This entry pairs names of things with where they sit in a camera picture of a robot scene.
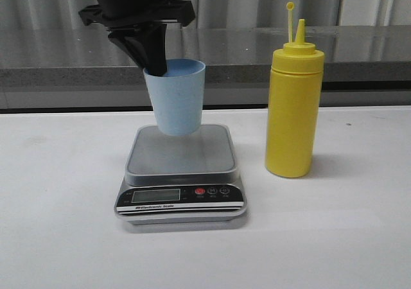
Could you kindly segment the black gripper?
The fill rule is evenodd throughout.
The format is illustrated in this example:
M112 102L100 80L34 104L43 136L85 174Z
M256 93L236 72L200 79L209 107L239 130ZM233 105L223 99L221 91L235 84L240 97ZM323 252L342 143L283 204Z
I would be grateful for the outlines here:
M100 23L107 28L123 28L148 22L179 23L183 27L195 19L191 1L184 0L97 0L79 11L84 25ZM167 72L165 24L149 24L131 33L109 33L108 39L124 51L140 68L153 76Z

